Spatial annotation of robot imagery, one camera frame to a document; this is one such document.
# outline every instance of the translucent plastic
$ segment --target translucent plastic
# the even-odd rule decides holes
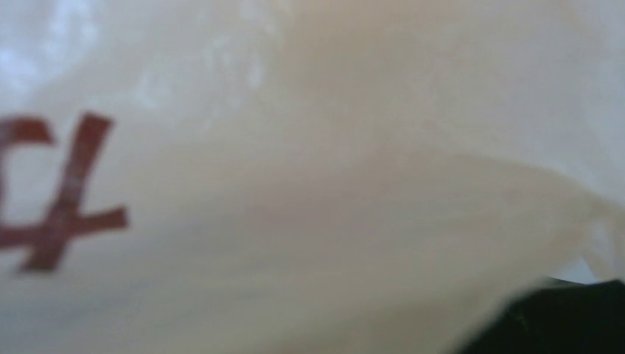
[[[624,32],[608,0],[0,0],[0,353],[441,353],[576,258],[622,275]]]

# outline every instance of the dark object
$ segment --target dark object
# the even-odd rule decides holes
[[[625,353],[625,285],[569,285],[514,302],[458,354]]]

